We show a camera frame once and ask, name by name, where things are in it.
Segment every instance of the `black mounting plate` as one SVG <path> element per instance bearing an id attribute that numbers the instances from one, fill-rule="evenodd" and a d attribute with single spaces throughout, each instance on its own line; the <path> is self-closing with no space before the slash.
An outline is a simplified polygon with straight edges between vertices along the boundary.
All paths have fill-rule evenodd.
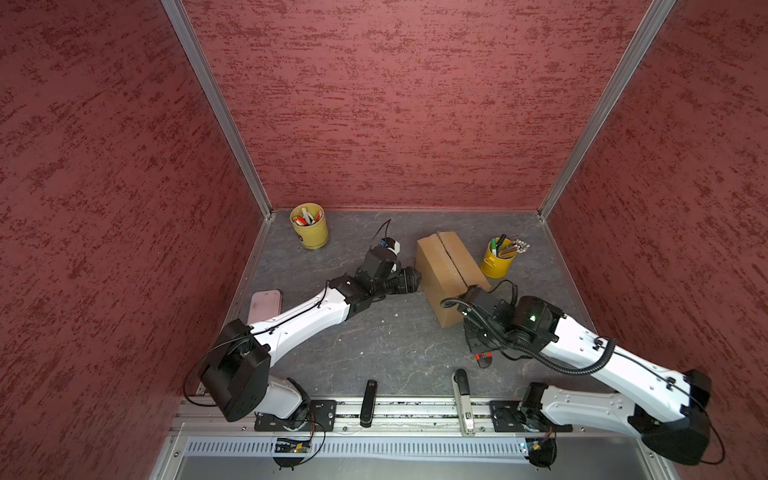
<path id="1" fill-rule="evenodd" d="M 491 420 L 495 432 L 504 433 L 529 433 L 521 423 L 515 419 L 512 412 L 518 409 L 518 400 L 492 400 L 488 402 L 491 407 Z M 552 424 L 552 431 L 556 433 L 570 433 L 574 431 L 573 425 Z"/>
<path id="2" fill-rule="evenodd" d="M 333 423 L 336 420 L 336 400 L 311 400 L 310 413 L 315 416 L 315 422 L 325 427 L 326 432 L 333 430 Z M 253 424 L 253 430 L 256 432 L 308 432 L 310 422 L 304 422 L 298 429 L 289 430 L 286 427 L 286 420 L 278 419 L 269 413 L 257 413 L 256 422 Z M 318 427 L 316 433 L 322 433 L 323 428 Z"/>

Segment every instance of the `red wall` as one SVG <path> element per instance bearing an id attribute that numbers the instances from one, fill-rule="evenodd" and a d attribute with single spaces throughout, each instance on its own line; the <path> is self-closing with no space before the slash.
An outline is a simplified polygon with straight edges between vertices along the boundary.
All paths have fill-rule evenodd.
<path id="1" fill-rule="evenodd" d="M 0 19 L 0 477 L 143 480 L 260 214 L 160 2 Z"/>
<path id="2" fill-rule="evenodd" d="M 536 209 L 648 0 L 188 0 L 270 200 Z"/>
<path id="3" fill-rule="evenodd" d="M 550 217 L 601 334 L 711 375 L 728 460 L 687 478 L 768 472 L 766 23 L 678 0 Z"/>

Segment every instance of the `yellow cup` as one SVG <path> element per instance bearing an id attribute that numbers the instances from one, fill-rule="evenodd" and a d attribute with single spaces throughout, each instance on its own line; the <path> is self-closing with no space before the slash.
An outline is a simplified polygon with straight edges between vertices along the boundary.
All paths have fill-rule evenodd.
<path id="1" fill-rule="evenodd" d="M 485 276 L 490 278 L 502 278 L 507 274 L 507 270 L 509 270 L 509 266 L 512 265 L 512 261 L 515 259 L 515 257 L 498 258 L 491 251 L 491 242 L 488 242 L 488 249 L 485 251 L 485 258 L 480 265 L 480 270 L 485 274 Z M 509 247 L 510 245 L 512 245 L 512 240 L 505 238 L 504 244 L 501 245 L 498 250 Z"/>
<path id="2" fill-rule="evenodd" d="M 317 217 L 319 212 L 323 212 L 323 218 L 321 218 L 314 225 L 296 225 L 293 219 L 297 216 L 301 216 L 301 209 L 306 208 L 306 211 L 312 215 L 312 218 Z M 328 243 L 328 224 L 326 223 L 326 212 L 318 204 L 301 204 L 294 208 L 290 213 L 290 223 L 293 225 L 293 229 L 299 236 L 299 242 L 304 245 L 305 248 L 310 250 L 316 250 L 326 243 Z"/>

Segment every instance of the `robotic arm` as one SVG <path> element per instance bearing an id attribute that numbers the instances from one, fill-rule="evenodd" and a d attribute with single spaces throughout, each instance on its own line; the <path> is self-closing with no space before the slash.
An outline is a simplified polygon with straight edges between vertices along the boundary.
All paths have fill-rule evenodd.
<path id="1" fill-rule="evenodd" d="M 286 419 L 291 428 L 301 425 L 309 396 L 292 379 L 270 376 L 270 367 L 293 347 L 352 318 L 373 301 L 415 292 L 421 275 L 412 266 L 400 266 L 399 251 L 398 242 L 383 238 L 368 251 L 355 276 L 330 280 L 322 292 L 272 319 L 251 326 L 239 320 L 225 325 L 198 372 L 224 418 L 235 422 L 256 411 Z"/>
<path id="2" fill-rule="evenodd" d="M 463 296 L 445 299 L 442 305 L 458 305 L 465 318 L 467 343 L 478 356 L 492 350 L 518 350 L 557 372 L 591 375 L 616 390 L 572 392 L 532 383 L 513 414 L 514 421 L 539 432 L 553 425 L 593 426 L 637 437 L 674 462 L 696 465 L 701 461 L 710 437 L 705 408 L 711 381 L 703 373 L 680 373 L 648 362 L 533 296 L 524 296 L 513 306 L 471 286 Z"/>

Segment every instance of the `metal corner post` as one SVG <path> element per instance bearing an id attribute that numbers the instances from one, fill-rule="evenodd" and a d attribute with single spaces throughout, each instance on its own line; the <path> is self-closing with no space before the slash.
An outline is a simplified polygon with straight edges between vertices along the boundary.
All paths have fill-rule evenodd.
<path id="1" fill-rule="evenodd" d="M 161 0 L 161 2 L 170 19 L 170 23 L 174 26 L 181 46 L 184 47 L 184 51 L 187 53 L 187 58 L 189 58 L 192 64 L 197 80 L 200 81 L 200 85 L 203 87 L 206 97 L 208 97 L 221 130 L 224 132 L 224 136 L 227 137 L 237 163 L 243 171 L 243 176 L 245 176 L 248 186 L 253 192 L 254 198 L 256 198 L 256 202 L 259 204 L 261 213 L 265 218 L 270 218 L 272 216 L 272 205 L 266 197 L 264 186 L 261 184 L 261 180 L 259 180 L 259 175 L 243 143 L 243 138 L 240 137 L 237 125 L 227 107 L 224 96 L 221 94 L 218 83 L 216 83 L 214 73 L 210 70 L 203 49 L 197 40 L 192 23 L 187 15 L 187 10 L 184 9 L 181 0 Z"/>
<path id="2" fill-rule="evenodd" d="M 653 0 L 645 12 L 643 19 L 637 27 L 632 40 L 627 46 L 627 50 L 624 55 L 621 56 L 614 74 L 608 81 L 603 95 L 598 100 L 598 104 L 595 105 L 592 115 L 587 120 L 587 124 L 584 126 L 584 130 L 581 132 L 576 144 L 574 145 L 571 153 L 568 155 L 568 159 L 565 161 L 558 178 L 552 184 L 552 187 L 541 204 L 539 209 L 539 217 L 542 220 L 546 220 L 549 214 L 552 212 L 555 204 L 560 199 L 560 196 L 565 191 L 566 185 L 573 177 L 576 169 L 578 168 L 584 155 L 589 150 L 590 145 L 597 137 L 598 132 L 603 126 L 603 123 L 608 118 L 608 115 L 613 110 L 614 105 L 621 96 L 621 92 L 629 83 L 632 74 L 637 69 L 641 60 L 645 56 L 645 52 L 650 47 L 651 42 L 659 32 L 664 20 L 667 19 L 667 15 L 672 10 L 676 0 Z"/>

